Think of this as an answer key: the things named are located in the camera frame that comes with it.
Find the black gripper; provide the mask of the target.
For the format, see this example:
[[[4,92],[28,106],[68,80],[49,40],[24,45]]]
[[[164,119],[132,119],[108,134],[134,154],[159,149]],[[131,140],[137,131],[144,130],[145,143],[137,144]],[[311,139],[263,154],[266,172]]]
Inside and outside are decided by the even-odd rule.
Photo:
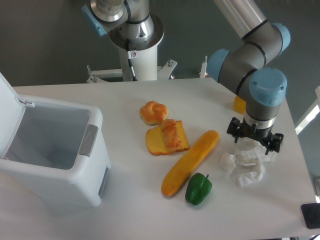
[[[237,143],[239,138],[250,138],[258,141],[265,146],[267,155],[269,152],[279,153],[282,147],[284,135],[282,133],[272,134],[272,127],[258,128],[257,124],[249,125],[245,120],[240,122],[236,117],[233,117],[228,125],[226,133],[234,138]]]

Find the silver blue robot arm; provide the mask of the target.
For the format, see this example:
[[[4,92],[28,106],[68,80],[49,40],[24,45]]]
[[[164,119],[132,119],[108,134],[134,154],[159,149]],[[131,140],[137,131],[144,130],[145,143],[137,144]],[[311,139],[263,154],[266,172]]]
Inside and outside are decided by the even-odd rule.
[[[284,136],[272,133],[272,128],[286,96],[287,78],[267,64],[288,47],[290,33],[280,23],[269,23],[252,0],[218,0],[216,5],[243,40],[236,51],[219,49],[207,61],[208,75],[246,102],[243,120],[233,118],[227,133],[279,152]],[[108,35],[118,48],[124,81],[161,78],[157,47],[164,27],[147,0],[92,0],[82,12],[97,34]]]

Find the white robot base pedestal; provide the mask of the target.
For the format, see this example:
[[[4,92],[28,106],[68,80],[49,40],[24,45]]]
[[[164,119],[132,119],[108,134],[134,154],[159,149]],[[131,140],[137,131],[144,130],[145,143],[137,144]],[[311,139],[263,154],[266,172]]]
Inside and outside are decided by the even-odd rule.
[[[119,55],[123,81],[129,77],[129,61],[137,81],[154,81],[158,78],[158,45],[164,37],[164,26],[158,16],[151,13],[141,22],[125,22],[111,30],[109,37]]]

